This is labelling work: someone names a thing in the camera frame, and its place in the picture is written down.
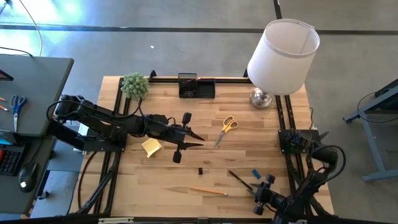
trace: concrete floor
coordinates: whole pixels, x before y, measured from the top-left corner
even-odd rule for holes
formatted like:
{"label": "concrete floor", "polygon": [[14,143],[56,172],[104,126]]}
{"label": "concrete floor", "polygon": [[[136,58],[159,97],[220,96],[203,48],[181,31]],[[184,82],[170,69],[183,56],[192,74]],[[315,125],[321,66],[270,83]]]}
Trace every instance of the concrete floor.
{"label": "concrete floor", "polygon": [[[280,5],[283,17],[300,19],[316,29],[398,30],[398,1],[394,0],[280,0]],[[272,0],[41,0],[26,1],[26,6],[41,24],[261,29],[275,19]],[[42,7],[49,13],[41,14]],[[0,24],[30,23],[17,1],[13,9],[8,6],[0,14]],[[64,93],[91,101],[97,100],[105,75],[149,74],[154,69],[159,75],[197,72],[240,77],[261,36],[67,31],[42,35],[43,56],[75,59]],[[345,124],[341,119],[355,110],[362,96],[398,77],[397,42],[396,35],[323,35],[308,74],[315,125],[329,131],[325,143],[341,146],[348,158],[345,171],[329,183],[335,213],[341,217],[398,220],[398,179],[362,181],[362,175],[375,172],[376,166],[361,123]],[[0,30],[0,43],[35,55],[39,52],[35,31]],[[397,167],[398,160],[389,165]]]}

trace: scissors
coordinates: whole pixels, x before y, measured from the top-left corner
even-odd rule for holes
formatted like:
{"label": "scissors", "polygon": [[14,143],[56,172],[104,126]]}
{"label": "scissors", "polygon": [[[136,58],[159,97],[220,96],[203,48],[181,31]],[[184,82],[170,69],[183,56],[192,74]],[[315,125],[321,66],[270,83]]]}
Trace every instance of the scissors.
{"label": "scissors", "polygon": [[220,137],[218,138],[214,147],[216,147],[218,145],[218,143],[220,143],[220,141],[224,137],[225,133],[227,133],[231,129],[235,129],[238,127],[238,122],[236,122],[234,120],[234,117],[228,116],[227,118],[225,118],[223,125],[224,125],[223,130],[221,131]]}
{"label": "scissors", "polygon": [[10,101],[10,107],[12,108],[12,115],[14,117],[14,129],[17,132],[18,127],[18,115],[21,112],[22,107],[27,103],[27,98],[18,95],[13,95]]}

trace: silver lamp base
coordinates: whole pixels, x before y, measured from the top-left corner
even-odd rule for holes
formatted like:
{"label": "silver lamp base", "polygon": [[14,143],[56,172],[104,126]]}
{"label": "silver lamp base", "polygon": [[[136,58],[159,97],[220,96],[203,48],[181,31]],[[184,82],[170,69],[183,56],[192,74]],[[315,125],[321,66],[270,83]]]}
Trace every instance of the silver lamp base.
{"label": "silver lamp base", "polygon": [[272,103],[270,94],[255,88],[250,94],[250,104],[260,110],[268,108]]}

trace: table lamp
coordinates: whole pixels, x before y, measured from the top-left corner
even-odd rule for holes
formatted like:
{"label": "table lamp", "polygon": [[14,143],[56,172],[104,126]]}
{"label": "table lamp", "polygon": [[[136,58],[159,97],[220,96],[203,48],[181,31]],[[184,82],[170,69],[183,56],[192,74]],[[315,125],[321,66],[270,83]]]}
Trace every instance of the table lamp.
{"label": "table lamp", "polygon": [[271,95],[289,95],[304,84],[320,39],[314,27],[295,19],[272,21],[264,30],[248,64],[248,76],[257,87],[250,104],[265,109]]}

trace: wooden tabletop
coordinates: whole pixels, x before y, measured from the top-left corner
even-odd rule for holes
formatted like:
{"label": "wooden tabletop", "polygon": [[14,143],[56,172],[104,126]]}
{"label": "wooden tabletop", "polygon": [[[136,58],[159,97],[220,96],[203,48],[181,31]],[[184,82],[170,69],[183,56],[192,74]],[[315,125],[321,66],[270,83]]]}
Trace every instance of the wooden tabletop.
{"label": "wooden tabletop", "polygon": [[[113,109],[119,78],[104,77],[98,105]],[[181,163],[176,164],[172,161],[175,145],[160,142],[162,149],[147,158],[141,144],[148,138],[129,136],[121,157],[111,216],[261,218],[253,214],[256,204],[245,186],[228,170],[247,183],[259,183],[251,172],[253,169],[259,171],[263,181],[270,173],[276,176],[271,189],[289,195],[286,162],[277,140],[280,128],[275,100],[266,110],[253,108],[249,103],[253,88],[252,84],[220,83],[216,84],[215,99],[180,99],[177,83],[150,84],[149,94],[142,103],[143,112],[174,117],[178,123],[185,112],[192,113],[189,126],[206,140],[202,142],[205,146],[182,151]],[[297,129],[308,129],[311,122],[305,87],[290,97]],[[129,112],[132,113],[136,106],[137,102],[132,101]],[[234,116],[239,127],[226,133],[219,148],[214,148],[222,122],[229,115]],[[285,123],[289,128],[289,121],[285,120]],[[200,142],[190,137],[185,141]],[[103,156],[103,152],[97,153],[88,165],[81,185],[82,203],[98,185]],[[208,173],[198,175],[199,167],[208,169]],[[218,190],[228,196],[197,192],[190,187]],[[104,192],[102,207],[108,188]],[[333,213],[327,184],[315,196],[328,212]],[[70,211],[76,210],[75,191]],[[262,218],[273,216],[265,209]]]}

